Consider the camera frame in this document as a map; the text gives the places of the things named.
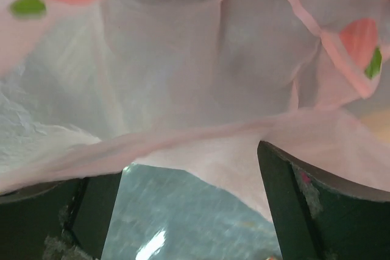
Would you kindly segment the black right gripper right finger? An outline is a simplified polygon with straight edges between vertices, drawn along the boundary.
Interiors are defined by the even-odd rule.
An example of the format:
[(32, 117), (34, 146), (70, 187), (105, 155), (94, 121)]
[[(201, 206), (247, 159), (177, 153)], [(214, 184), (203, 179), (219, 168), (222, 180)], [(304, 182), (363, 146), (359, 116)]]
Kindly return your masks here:
[(389, 259), (389, 193), (262, 141), (258, 162), (283, 259)]

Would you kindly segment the pink plastic bag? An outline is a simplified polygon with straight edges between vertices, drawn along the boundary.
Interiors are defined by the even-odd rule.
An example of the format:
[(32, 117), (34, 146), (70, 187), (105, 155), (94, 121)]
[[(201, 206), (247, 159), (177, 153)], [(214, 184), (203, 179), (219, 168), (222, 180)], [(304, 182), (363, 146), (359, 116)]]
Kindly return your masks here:
[(270, 218), (264, 140), (389, 190), (389, 0), (1, 0), (1, 192), (187, 171)]

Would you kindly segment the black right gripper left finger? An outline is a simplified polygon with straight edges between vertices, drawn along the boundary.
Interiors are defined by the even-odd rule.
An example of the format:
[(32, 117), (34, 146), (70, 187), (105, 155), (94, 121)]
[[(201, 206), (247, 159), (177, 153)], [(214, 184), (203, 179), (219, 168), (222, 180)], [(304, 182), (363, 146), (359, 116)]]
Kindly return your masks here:
[(121, 174), (1, 193), (1, 259), (99, 259)]

